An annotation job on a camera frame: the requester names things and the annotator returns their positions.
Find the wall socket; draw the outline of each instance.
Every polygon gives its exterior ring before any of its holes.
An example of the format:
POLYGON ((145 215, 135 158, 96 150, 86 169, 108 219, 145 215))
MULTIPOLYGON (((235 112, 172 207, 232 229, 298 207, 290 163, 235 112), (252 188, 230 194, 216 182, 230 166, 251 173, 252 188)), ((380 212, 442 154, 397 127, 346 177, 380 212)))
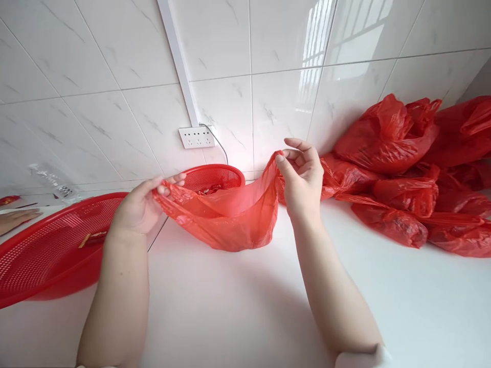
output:
POLYGON ((216 141, 206 126, 179 128, 185 149, 215 147, 216 141))

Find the person's right hand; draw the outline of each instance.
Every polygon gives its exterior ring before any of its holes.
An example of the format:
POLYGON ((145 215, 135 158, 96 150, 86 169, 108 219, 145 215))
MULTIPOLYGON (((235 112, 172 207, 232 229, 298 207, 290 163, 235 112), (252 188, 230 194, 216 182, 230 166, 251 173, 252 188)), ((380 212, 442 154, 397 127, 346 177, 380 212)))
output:
POLYGON ((42 212, 39 212, 39 209, 12 211, 2 214, 0 215, 0 235, 6 234, 23 222, 32 220, 41 215, 42 212))
POLYGON ((319 213, 322 190, 321 166, 317 150, 308 142, 285 138, 296 149, 285 149, 285 156, 276 156, 276 166, 285 178, 286 209, 290 217, 313 216, 319 213))

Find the person's left hand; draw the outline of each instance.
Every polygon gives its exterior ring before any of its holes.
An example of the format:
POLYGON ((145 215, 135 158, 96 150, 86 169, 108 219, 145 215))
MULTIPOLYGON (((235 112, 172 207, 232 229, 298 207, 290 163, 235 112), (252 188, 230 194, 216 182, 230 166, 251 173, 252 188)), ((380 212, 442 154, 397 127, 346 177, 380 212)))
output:
MULTIPOLYGON (((174 175, 167 179, 171 184, 182 187, 184 185, 185 173, 174 175)), ((153 200, 152 189, 165 195, 167 189, 161 185, 163 178, 157 176, 146 180, 137 186, 121 202, 113 218, 111 230, 114 232, 147 234, 156 225, 162 215, 162 208, 153 200)))

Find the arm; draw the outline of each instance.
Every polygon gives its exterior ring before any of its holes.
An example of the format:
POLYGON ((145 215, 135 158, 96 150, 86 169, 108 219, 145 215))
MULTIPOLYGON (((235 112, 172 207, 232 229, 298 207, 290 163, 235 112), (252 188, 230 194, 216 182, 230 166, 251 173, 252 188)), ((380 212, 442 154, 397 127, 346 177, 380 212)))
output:
MULTIPOLYGON (((184 184, 185 174, 168 179, 184 184)), ((147 234, 162 209, 151 198, 161 177, 147 180, 123 200, 104 243, 101 275, 83 328, 77 364, 134 367, 143 352, 148 318, 147 234)))
POLYGON ((285 199, 292 221, 307 297, 329 352, 373 353, 383 344, 363 296, 336 254, 320 217, 323 169, 314 147, 285 139, 276 163, 285 178, 285 199))

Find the basket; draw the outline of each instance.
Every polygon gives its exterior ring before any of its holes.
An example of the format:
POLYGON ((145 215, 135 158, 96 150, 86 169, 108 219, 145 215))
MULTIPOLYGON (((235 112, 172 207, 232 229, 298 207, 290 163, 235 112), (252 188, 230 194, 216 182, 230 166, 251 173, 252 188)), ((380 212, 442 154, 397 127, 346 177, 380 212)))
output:
POLYGON ((127 194, 110 193, 83 200, 0 244, 0 309, 28 298, 60 298, 95 283, 104 236, 79 246, 88 234, 109 230, 127 194))
POLYGON ((244 174, 239 169, 224 164, 197 166, 185 173, 184 188, 197 193, 206 193, 217 186, 218 189, 231 189, 246 185, 244 174))

